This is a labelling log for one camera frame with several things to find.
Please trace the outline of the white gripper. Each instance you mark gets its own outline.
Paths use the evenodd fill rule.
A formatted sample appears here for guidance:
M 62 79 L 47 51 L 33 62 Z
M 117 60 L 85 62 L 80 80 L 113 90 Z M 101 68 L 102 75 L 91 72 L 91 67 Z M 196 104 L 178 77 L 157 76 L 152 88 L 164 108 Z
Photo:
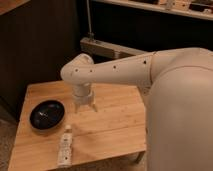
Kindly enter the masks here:
M 77 114 L 81 105 L 91 105 L 91 108 L 98 112 L 94 102 L 94 92 L 90 83 L 74 85 L 73 88 L 74 113 Z

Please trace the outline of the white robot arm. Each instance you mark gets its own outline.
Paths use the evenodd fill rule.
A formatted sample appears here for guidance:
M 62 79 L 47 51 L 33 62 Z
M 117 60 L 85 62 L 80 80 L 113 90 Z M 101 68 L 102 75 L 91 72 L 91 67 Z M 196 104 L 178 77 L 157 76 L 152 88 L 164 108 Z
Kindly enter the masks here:
M 146 109 L 147 171 L 213 171 L 213 51 L 181 48 L 96 64 L 80 54 L 61 78 L 80 106 L 93 83 L 135 85 Z

